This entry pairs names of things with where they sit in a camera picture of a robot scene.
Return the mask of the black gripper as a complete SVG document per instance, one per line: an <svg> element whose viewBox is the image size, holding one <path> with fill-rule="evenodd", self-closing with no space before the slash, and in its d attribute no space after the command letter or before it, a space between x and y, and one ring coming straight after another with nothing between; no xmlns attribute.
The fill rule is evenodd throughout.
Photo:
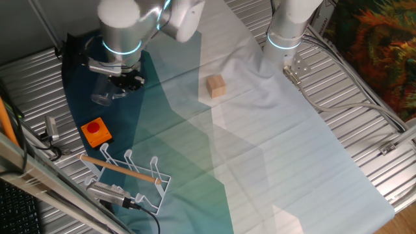
<svg viewBox="0 0 416 234"><path fill-rule="evenodd" d="M141 89L145 84L145 79L141 77L138 70L132 70L127 73L122 73L121 76L112 77L112 83L115 85L128 85L130 91ZM128 94L129 90L124 87L115 86L115 94Z"/></svg>

